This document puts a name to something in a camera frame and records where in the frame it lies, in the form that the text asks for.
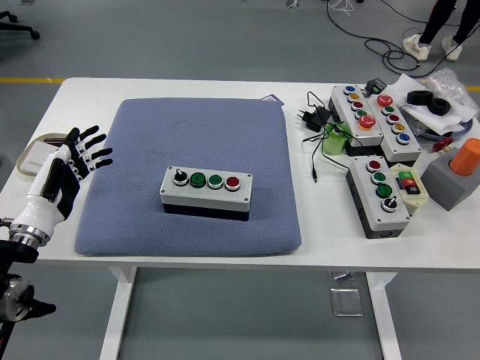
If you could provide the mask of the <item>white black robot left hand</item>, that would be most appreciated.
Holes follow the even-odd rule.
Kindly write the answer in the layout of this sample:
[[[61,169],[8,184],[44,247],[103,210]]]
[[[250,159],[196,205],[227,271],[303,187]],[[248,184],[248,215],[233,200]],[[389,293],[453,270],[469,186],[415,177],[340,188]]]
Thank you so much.
[[[49,155],[27,193],[26,207],[10,226],[11,234],[38,233],[45,241],[52,237],[55,226],[69,217],[80,182],[113,163],[108,157],[113,152],[111,148],[89,153],[92,146],[107,138],[104,133],[97,134],[98,131],[97,125],[83,132],[75,127],[58,150]]]

